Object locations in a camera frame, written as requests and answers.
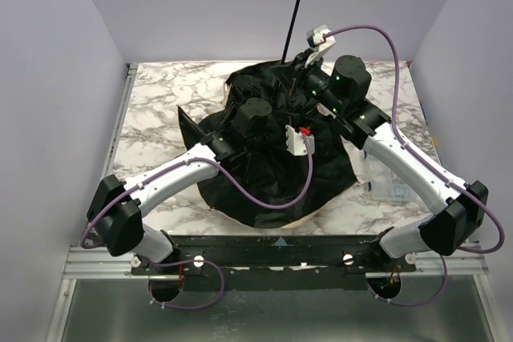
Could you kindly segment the beige umbrella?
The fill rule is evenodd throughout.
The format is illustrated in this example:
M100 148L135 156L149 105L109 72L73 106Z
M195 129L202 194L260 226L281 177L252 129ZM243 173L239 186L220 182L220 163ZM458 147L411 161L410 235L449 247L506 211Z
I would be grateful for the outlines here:
M273 112L258 142L218 175L197 184L212 209L255 228L296 226L331 199L352 187L357 177L340 136L317 102L278 81L275 62L262 62L231 73L224 107L198 124L205 132L220 128L222 112L250 98L268 102ZM294 156L286 150L285 126L310 129L315 153Z

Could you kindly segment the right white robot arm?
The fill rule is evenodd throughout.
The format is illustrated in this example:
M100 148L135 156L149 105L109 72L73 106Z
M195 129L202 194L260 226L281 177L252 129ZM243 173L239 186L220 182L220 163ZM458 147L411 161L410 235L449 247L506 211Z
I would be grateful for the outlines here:
M482 224L488 189L453 175L408 141L393 119L367 99L370 81L363 61L352 55L341 56L331 74L309 51L293 66L294 86L330 111L337 132L393 171L430 210L425 219L381 235L383 252L391 258L422 251L451 255Z

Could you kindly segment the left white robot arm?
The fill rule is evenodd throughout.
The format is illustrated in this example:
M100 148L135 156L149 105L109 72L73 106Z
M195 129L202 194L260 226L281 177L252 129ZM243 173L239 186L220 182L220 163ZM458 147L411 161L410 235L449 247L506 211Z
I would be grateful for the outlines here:
M163 232L145 226L144 216L240 159L248 145L259 141L273 109L259 98L250 98L239 107L230 105L222 112L220 128L210 132L203 131L182 108L177 111L180 129L192 133L182 155L125 180L109 175L99 183L87 213L87 231L95 231L112 256L133 251L154 262L168 258L171 240Z

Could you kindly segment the clear plastic screw box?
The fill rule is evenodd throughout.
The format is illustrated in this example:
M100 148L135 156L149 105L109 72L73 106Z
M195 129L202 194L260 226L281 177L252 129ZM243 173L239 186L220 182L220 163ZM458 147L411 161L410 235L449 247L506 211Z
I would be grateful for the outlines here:
M378 202L407 203L415 200L413 190L384 163L364 152L364 175L370 198Z

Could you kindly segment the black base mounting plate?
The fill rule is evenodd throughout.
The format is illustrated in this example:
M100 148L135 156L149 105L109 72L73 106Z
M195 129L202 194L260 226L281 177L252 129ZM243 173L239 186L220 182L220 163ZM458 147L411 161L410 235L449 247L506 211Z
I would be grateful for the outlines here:
M129 263L127 276L147 279L166 292L365 290L380 282L396 287L402 277L442 276L465 266L463 256L408 251L391 258L375 235L174 235L172 253L159 264L136 251L115 253Z

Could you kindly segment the aluminium frame rail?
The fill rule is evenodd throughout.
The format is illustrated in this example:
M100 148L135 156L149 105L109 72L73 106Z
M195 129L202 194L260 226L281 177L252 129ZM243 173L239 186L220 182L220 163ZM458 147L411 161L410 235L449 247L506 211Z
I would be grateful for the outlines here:
M113 257L106 248L86 250L71 247L65 262L63 278L69 280L117 280L131 277L133 255Z

